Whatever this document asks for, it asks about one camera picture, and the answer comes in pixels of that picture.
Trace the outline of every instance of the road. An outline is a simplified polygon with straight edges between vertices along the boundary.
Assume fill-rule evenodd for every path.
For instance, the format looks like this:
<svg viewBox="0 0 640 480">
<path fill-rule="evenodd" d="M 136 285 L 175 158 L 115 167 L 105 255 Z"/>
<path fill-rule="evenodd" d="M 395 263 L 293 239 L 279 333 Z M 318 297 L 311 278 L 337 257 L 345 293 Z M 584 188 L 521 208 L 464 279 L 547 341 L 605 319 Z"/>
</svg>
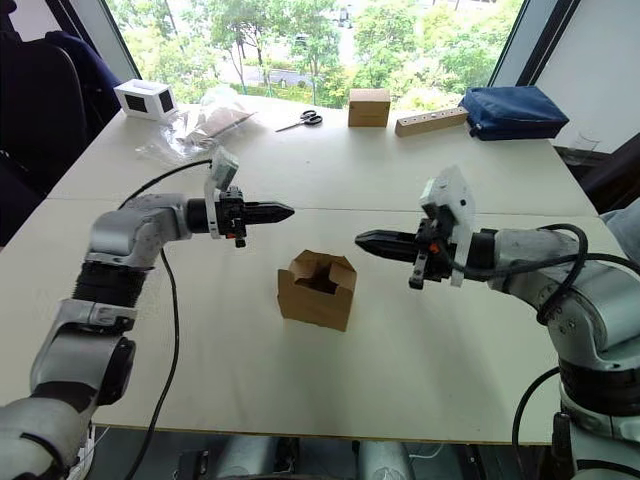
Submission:
<svg viewBox="0 0 640 480">
<path fill-rule="evenodd" d="M 354 41 L 355 28 L 340 28 L 340 45 L 338 47 L 340 52 L 340 63 L 345 66 L 352 66 L 356 64 Z"/>
<path fill-rule="evenodd" d="M 262 72 L 260 68 L 245 65 L 244 66 L 244 82 L 246 85 L 257 86 L 262 84 Z M 236 72 L 231 62 L 223 63 L 218 66 L 220 75 L 220 81 L 223 83 L 240 83 L 240 76 Z M 311 86 L 311 80 L 309 75 L 300 74 L 296 71 L 290 70 L 271 70 L 269 79 L 273 84 L 281 84 L 282 81 L 286 83 L 286 86 L 297 85 L 298 82 L 305 82 L 307 86 Z"/>
</svg>

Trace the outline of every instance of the green foliage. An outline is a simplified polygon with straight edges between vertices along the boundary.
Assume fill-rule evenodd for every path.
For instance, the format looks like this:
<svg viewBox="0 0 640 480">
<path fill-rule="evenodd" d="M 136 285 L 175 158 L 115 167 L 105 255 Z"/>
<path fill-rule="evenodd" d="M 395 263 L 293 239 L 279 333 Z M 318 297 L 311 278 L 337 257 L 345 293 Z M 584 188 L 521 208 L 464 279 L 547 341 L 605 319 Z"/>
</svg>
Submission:
<svg viewBox="0 0 640 480">
<path fill-rule="evenodd" d="M 349 101 L 349 89 L 352 84 L 352 76 L 343 67 L 331 68 L 319 82 L 318 105 L 342 108 Z"/>
<path fill-rule="evenodd" d="M 335 8 L 335 0 L 291 0 L 289 21 L 281 30 L 289 35 L 291 54 L 299 71 L 311 77 L 314 105 L 320 76 L 339 64 L 340 36 L 326 15 Z"/>
<path fill-rule="evenodd" d="M 243 93 L 242 85 L 232 84 L 233 88 L 238 93 Z M 271 85 L 272 97 L 281 98 L 283 100 L 291 100 L 292 102 L 311 103 L 312 92 L 310 88 L 300 87 L 287 87 L 280 88 L 275 85 Z M 266 97 L 269 92 L 267 87 L 256 87 L 253 85 L 247 86 L 247 95 L 254 95 L 257 97 Z"/>
<path fill-rule="evenodd" d="M 419 16 L 416 0 L 368 0 L 352 31 L 357 65 L 347 68 L 339 56 L 347 30 L 331 20 L 337 0 L 190 0 L 180 10 L 188 28 L 176 28 L 169 8 L 179 0 L 106 1 L 143 78 L 171 84 L 181 102 L 199 101 L 224 62 L 237 73 L 234 88 L 250 95 L 342 108 L 350 88 L 386 87 L 394 107 L 414 110 L 453 106 L 486 84 L 522 4 L 440 1 Z M 260 68 L 261 86 L 247 85 L 248 65 Z M 312 86 L 270 85 L 272 69 L 306 74 Z"/>
<path fill-rule="evenodd" d="M 439 3 L 422 18 L 422 47 L 426 52 L 442 48 L 456 36 L 460 27 L 456 12 L 446 3 Z"/>
<path fill-rule="evenodd" d="M 423 46 L 429 56 L 439 59 L 445 75 L 434 86 L 463 94 L 468 87 L 486 85 L 521 3 L 502 0 L 496 13 L 479 20 L 456 17 L 446 6 L 425 15 Z"/>
<path fill-rule="evenodd" d="M 107 0 L 121 30 L 155 28 L 163 38 L 178 33 L 167 0 Z"/>
<path fill-rule="evenodd" d="M 362 67 L 358 87 L 388 87 L 391 74 L 415 54 L 417 16 L 410 0 L 375 0 L 358 17 L 356 55 Z"/>
<path fill-rule="evenodd" d="M 197 103 L 218 83 L 217 55 L 198 39 L 165 40 L 155 28 L 125 31 L 124 38 L 142 78 L 171 85 L 179 102 Z"/>
<path fill-rule="evenodd" d="M 272 59 L 269 57 L 265 57 L 264 63 L 268 64 L 269 67 L 273 70 L 296 70 L 296 65 L 294 62 L 290 62 L 289 60 L 281 60 L 281 59 Z M 253 67 L 259 66 L 258 59 L 253 57 L 247 57 L 244 60 L 245 65 L 251 65 Z"/>
</svg>

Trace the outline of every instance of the wooden block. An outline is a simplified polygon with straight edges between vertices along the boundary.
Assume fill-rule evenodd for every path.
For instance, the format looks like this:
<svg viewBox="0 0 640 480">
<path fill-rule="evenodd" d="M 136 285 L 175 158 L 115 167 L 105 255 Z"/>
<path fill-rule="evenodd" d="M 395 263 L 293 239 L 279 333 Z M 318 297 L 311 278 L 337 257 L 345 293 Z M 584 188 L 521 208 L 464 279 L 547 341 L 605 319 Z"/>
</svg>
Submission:
<svg viewBox="0 0 640 480">
<path fill-rule="evenodd" d="M 396 135 L 408 137 L 409 135 L 460 125 L 467 119 L 467 114 L 464 107 L 456 107 L 400 118 L 396 122 Z"/>
<path fill-rule="evenodd" d="M 385 88 L 353 88 L 349 92 L 350 127 L 386 127 L 391 96 Z"/>
</svg>

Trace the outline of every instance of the open cardboard box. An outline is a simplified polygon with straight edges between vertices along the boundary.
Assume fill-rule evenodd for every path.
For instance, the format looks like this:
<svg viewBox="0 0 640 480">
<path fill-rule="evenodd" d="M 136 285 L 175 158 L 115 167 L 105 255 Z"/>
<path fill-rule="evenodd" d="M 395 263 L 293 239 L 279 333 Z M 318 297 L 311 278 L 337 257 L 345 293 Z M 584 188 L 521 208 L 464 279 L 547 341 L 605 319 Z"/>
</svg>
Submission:
<svg viewBox="0 0 640 480">
<path fill-rule="evenodd" d="M 280 312 L 284 318 L 344 332 L 356 277 L 345 257 L 305 250 L 288 270 L 278 270 Z"/>
</svg>

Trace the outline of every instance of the cardboard box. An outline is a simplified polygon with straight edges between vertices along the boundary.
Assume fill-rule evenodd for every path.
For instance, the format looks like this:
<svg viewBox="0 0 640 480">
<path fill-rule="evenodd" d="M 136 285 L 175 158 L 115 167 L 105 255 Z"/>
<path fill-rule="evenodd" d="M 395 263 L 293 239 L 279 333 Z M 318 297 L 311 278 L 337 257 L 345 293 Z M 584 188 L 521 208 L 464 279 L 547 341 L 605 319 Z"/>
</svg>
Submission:
<svg viewBox="0 0 640 480">
<path fill-rule="evenodd" d="M 356 277 L 345 257 L 305 250 L 288 270 L 278 270 L 280 312 L 284 318 L 344 332 Z"/>
<path fill-rule="evenodd" d="M 349 126 L 386 127 L 390 108 L 386 88 L 353 88 L 349 92 Z"/>
</svg>

